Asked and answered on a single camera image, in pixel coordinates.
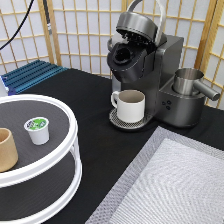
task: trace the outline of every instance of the black cord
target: black cord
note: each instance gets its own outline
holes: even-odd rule
[[[31,9],[31,7],[32,7],[32,5],[33,5],[33,2],[34,2],[34,0],[32,0],[32,1],[30,2],[29,8],[28,8],[28,10],[27,10],[27,12],[26,12],[26,15],[25,15],[25,17],[23,18],[22,23],[20,24],[20,26],[19,26],[18,29],[16,30],[15,34],[12,36],[12,38],[11,38],[10,40],[8,40],[7,43],[5,43],[5,44],[0,48],[0,50],[2,50],[4,47],[6,47],[8,44],[10,44],[10,43],[12,42],[12,40],[15,38],[15,36],[19,33],[20,29],[22,28],[23,24],[25,23],[25,21],[26,21],[28,15],[29,15],[29,13],[30,13],[30,9]]]

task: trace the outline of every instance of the black tabletop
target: black tabletop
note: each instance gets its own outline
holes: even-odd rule
[[[70,203],[46,224],[85,223],[158,126],[224,150],[224,111],[209,107],[191,129],[156,120],[135,133],[115,129],[109,122],[111,85],[109,79],[71,69],[24,92],[63,101],[78,121],[81,184]]]

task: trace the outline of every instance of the stainless steel pitcher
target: stainless steel pitcher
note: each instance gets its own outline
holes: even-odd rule
[[[203,83],[204,74],[200,70],[182,68],[178,69],[175,74],[173,89],[177,93],[185,96],[193,96],[201,92],[212,101],[219,99],[220,93]]]

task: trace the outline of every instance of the green lid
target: green lid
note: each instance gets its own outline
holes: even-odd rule
[[[34,119],[27,124],[27,128],[29,130],[39,130],[45,127],[46,124],[47,124],[47,121],[43,118]]]

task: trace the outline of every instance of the paper cup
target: paper cup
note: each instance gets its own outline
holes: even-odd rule
[[[12,132],[0,128],[0,172],[11,169],[18,161],[18,153]]]
[[[49,121],[45,117],[35,117],[28,120],[24,128],[28,131],[30,138],[35,145],[43,145],[49,140]]]

